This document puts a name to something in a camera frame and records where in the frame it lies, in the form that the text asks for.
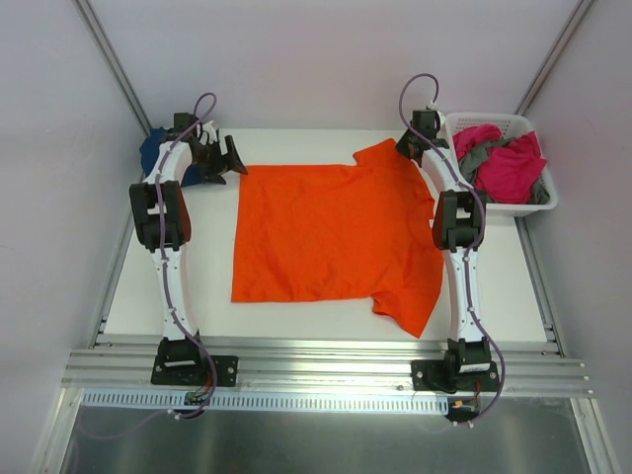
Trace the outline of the orange t shirt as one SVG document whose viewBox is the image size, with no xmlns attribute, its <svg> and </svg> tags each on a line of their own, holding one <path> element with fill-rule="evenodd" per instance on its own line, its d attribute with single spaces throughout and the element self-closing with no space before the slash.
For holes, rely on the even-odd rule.
<svg viewBox="0 0 632 474">
<path fill-rule="evenodd" d="M 231 299 L 297 303 L 371 298 L 419 338 L 439 300 L 435 200 L 392 138 L 353 165 L 258 165 L 239 185 Z"/>
</svg>

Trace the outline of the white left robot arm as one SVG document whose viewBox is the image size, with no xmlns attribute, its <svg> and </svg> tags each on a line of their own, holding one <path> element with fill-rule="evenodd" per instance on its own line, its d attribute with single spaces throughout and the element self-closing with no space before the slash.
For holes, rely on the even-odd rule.
<svg viewBox="0 0 632 474">
<path fill-rule="evenodd" d="M 186 260 L 192 223 L 183 193 L 190 169 L 203 184 L 224 185 L 225 174 L 248 173 L 232 136 L 221 138 L 212 122 L 194 114 L 175 113 L 173 126 L 159 134 L 146 178 L 128 193 L 136 238 L 160 286 L 163 330 L 150 382 L 206 391 L 236 385 L 238 357 L 209 355 L 193 314 Z"/>
</svg>

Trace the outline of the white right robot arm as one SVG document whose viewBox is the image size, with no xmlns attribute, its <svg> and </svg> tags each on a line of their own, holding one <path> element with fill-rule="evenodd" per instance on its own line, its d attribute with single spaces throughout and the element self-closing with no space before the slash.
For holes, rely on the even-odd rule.
<svg viewBox="0 0 632 474">
<path fill-rule="evenodd" d="M 414 386 L 447 394 L 497 392 L 501 376 L 482 328 L 478 296 L 478 249 L 486 223 L 483 195 L 464 182 L 451 161 L 449 145 L 440 136 L 439 112 L 416 110 L 405 125 L 396 148 L 417 163 L 438 192 L 432 235 L 444 259 L 451 311 L 446 351 L 440 359 L 412 362 Z"/>
</svg>

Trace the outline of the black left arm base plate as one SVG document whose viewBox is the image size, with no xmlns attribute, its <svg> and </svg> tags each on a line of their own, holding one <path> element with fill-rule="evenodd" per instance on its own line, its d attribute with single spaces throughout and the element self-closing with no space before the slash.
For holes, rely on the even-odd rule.
<svg viewBox="0 0 632 474">
<path fill-rule="evenodd" d="M 217 387 L 236 385 L 239 358 L 235 355 L 213 355 Z M 196 363 L 187 360 L 184 364 L 160 365 L 155 361 L 150 383 L 158 386 L 213 386 L 211 367 L 206 360 Z"/>
</svg>

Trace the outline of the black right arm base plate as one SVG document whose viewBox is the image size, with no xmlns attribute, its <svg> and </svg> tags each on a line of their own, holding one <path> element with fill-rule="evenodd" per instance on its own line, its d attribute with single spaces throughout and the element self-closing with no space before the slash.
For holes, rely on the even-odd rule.
<svg viewBox="0 0 632 474">
<path fill-rule="evenodd" d="M 491 393 L 500 388 L 499 371 L 493 361 L 485 371 L 451 373 L 443 359 L 416 359 L 411 361 L 411 377 L 415 391 L 455 394 L 481 390 Z"/>
</svg>

